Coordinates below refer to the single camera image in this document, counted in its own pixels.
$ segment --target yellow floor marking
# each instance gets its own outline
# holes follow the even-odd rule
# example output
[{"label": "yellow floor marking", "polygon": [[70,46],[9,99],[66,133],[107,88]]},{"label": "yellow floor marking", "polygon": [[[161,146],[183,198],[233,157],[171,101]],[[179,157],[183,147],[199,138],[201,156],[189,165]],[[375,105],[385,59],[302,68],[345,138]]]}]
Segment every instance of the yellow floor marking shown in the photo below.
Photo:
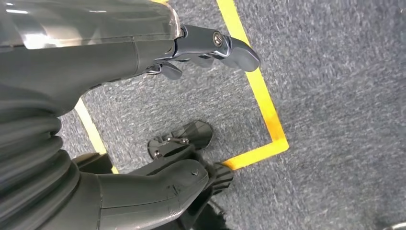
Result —
[{"label": "yellow floor marking", "polygon": [[157,3],[168,3],[168,0],[151,0]]},{"label": "yellow floor marking", "polygon": [[[217,4],[230,35],[249,45],[247,35],[244,31],[234,1],[217,0]],[[276,113],[260,69],[258,68],[254,72],[246,72],[246,74],[259,109],[261,110],[262,117],[264,118],[265,125],[271,136],[272,143],[226,160],[224,164],[231,167],[233,170],[277,155],[289,148],[288,141],[286,140],[285,133],[283,132],[278,114]]]},{"label": "yellow floor marking", "polygon": [[[104,146],[104,143],[100,138],[100,134],[97,131],[97,128],[94,125],[93,121],[91,120],[90,114],[81,98],[76,104],[75,110],[78,113],[86,132],[88,133],[90,142],[93,145],[94,150],[100,154],[106,154],[106,147]],[[118,173],[118,170],[114,165],[112,167],[112,172],[115,174]]]}]

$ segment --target gray carpet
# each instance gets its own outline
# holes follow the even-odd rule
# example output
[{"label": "gray carpet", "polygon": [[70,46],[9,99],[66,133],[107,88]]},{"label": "gray carpet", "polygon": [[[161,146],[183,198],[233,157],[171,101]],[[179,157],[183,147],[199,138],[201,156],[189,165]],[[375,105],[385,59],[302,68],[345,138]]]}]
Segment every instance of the gray carpet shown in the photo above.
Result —
[{"label": "gray carpet", "polygon": [[[170,1],[182,22],[225,31],[211,0]],[[291,148],[236,171],[216,197],[234,230],[379,230],[406,220],[406,1],[237,0]],[[149,162],[146,140],[193,119],[225,160],[270,142],[242,71],[180,65],[84,100],[121,172]],[[69,151],[91,150],[75,115]]]}]

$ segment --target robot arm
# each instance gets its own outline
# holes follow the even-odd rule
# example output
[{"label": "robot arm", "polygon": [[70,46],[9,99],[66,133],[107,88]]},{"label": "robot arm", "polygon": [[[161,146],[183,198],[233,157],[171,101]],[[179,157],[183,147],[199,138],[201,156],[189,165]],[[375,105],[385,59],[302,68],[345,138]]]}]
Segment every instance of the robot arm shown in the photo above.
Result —
[{"label": "robot arm", "polygon": [[182,214],[208,183],[194,160],[157,174],[79,172],[57,119],[87,90],[141,74],[180,77],[169,61],[214,59],[253,71],[255,52],[179,24],[148,0],[0,2],[0,229],[149,230]]}]

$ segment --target bolt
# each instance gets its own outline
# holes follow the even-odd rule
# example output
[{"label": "bolt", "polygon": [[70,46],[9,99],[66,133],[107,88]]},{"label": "bolt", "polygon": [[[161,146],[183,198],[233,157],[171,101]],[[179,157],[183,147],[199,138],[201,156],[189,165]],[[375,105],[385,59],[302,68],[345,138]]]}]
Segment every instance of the bolt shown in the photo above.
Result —
[{"label": "bolt", "polygon": [[155,153],[154,153],[155,159],[158,159],[161,156],[162,156],[161,153],[158,150],[156,150]]},{"label": "bolt", "polygon": [[221,33],[217,31],[213,33],[213,42],[217,47],[220,47],[221,44],[223,44],[223,37],[221,36]]},{"label": "bolt", "polygon": [[197,175],[199,175],[199,171],[196,169],[196,171],[192,171],[192,175],[193,176],[197,176]]},{"label": "bolt", "polygon": [[189,143],[189,139],[187,138],[168,138],[168,141],[176,141],[180,144],[188,144]]}]

